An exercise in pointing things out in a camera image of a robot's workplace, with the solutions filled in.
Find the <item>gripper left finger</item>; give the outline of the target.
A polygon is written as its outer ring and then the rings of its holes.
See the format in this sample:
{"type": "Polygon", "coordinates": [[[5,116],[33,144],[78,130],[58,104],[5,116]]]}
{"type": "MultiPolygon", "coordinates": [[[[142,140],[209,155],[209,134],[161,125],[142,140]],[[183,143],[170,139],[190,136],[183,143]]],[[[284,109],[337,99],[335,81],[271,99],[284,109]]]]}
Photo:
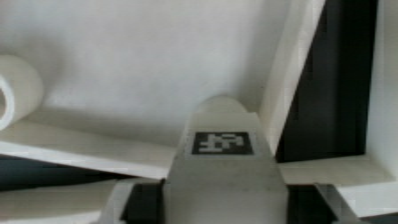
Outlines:
{"type": "Polygon", "coordinates": [[[149,179],[117,182],[95,224],[163,224],[161,185],[149,179]]]}

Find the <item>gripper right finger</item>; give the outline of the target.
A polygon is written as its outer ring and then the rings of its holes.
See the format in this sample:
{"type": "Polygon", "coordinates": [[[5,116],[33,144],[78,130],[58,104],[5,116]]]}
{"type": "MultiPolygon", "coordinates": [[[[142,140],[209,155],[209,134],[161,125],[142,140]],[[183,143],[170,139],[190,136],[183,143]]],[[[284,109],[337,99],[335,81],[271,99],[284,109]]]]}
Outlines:
{"type": "Polygon", "coordinates": [[[332,184],[289,185],[287,224],[362,224],[332,184]]]}

